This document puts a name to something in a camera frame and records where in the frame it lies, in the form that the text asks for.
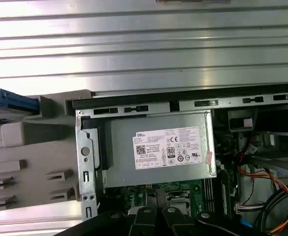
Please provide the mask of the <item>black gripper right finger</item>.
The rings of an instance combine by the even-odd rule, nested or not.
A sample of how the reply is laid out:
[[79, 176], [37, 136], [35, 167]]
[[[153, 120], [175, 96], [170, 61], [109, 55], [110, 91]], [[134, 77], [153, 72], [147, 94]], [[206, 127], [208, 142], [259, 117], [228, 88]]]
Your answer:
[[211, 211], [201, 211], [189, 217], [176, 207], [164, 205], [161, 213], [173, 236], [257, 235], [257, 231], [253, 228]]

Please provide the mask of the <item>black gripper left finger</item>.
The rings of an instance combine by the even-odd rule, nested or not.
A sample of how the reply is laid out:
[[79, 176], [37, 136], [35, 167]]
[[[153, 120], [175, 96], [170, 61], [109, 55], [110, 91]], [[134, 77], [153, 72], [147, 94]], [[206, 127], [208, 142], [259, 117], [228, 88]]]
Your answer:
[[136, 214], [112, 210], [58, 233], [59, 236], [153, 236], [157, 209], [143, 206]]

